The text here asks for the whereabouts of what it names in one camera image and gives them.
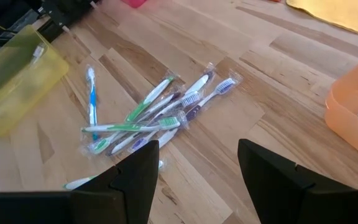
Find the orange plastic container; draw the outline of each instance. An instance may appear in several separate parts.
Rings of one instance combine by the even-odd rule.
[[[358,66],[333,84],[326,106],[327,125],[358,150]]]

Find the towel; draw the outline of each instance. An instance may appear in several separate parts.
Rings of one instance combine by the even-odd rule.
[[[287,4],[358,33],[358,0],[287,0]]]

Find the plastic bin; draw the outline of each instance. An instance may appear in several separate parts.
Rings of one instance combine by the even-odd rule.
[[[39,57],[34,57],[36,49]],[[68,71],[68,64],[31,26],[0,48],[0,135]]]
[[[358,66],[333,84],[326,106],[327,125],[358,150]]]
[[[122,0],[126,4],[130,5],[130,7],[137,8],[141,5],[143,5],[146,0]]]

